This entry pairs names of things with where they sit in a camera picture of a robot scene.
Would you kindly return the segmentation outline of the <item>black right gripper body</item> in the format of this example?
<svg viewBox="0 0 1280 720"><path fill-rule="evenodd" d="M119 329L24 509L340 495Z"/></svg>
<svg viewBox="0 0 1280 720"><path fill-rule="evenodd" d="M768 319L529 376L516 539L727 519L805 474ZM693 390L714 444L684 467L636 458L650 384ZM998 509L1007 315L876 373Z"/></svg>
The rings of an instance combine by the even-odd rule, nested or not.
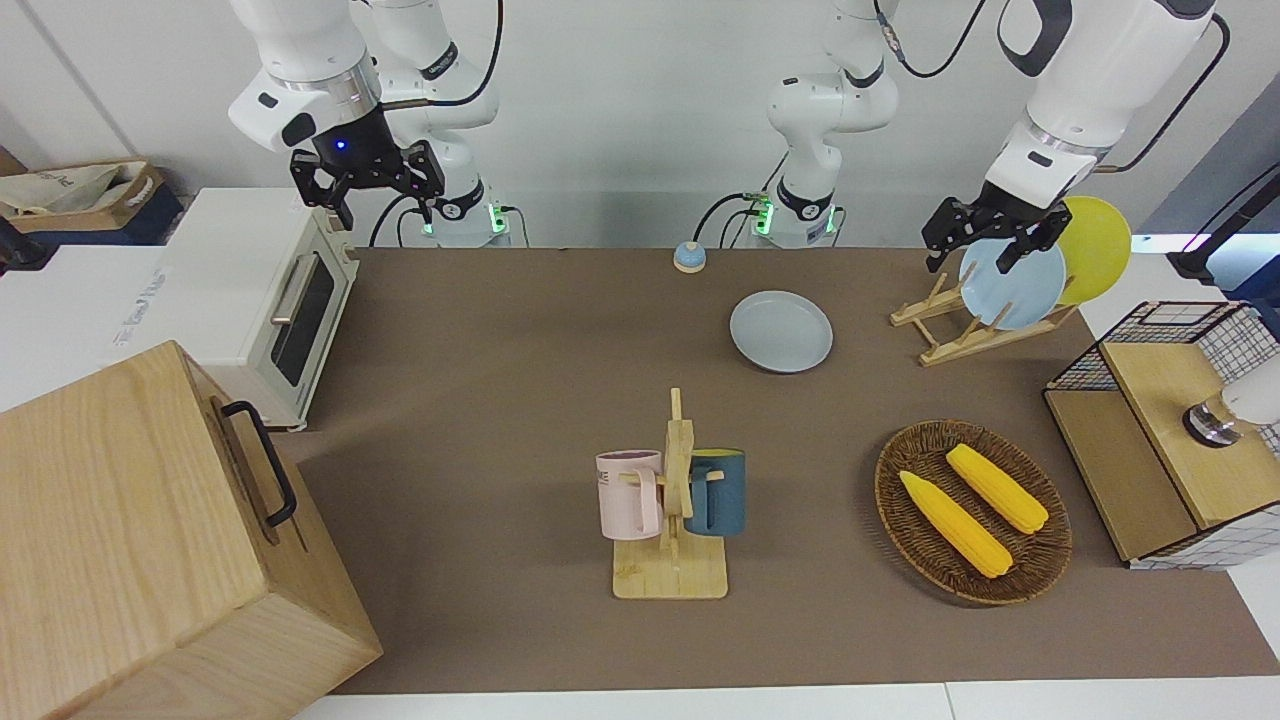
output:
<svg viewBox="0 0 1280 720"><path fill-rule="evenodd" d="M442 165L426 140L402 149L383 105L312 137L311 151L291 154L291 177L305 204L342 208L353 190L392 188L420 205L445 191Z"/></svg>

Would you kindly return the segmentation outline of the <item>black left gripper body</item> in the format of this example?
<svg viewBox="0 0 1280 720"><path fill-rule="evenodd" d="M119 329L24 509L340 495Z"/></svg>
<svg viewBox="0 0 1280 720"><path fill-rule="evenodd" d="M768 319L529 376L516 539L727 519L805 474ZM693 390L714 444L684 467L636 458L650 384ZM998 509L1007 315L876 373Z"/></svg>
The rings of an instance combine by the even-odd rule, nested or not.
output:
<svg viewBox="0 0 1280 720"><path fill-rule="evenodd" d="M1071 219L1061 199L1043 209L996 184L983 184L974 202L960 202L956 197L942 200L923 225L922 238L927 249L943 245L947 256L978 240L1016 241L1018 260L1021 260L1030 252L1052 249Z"/></svg>

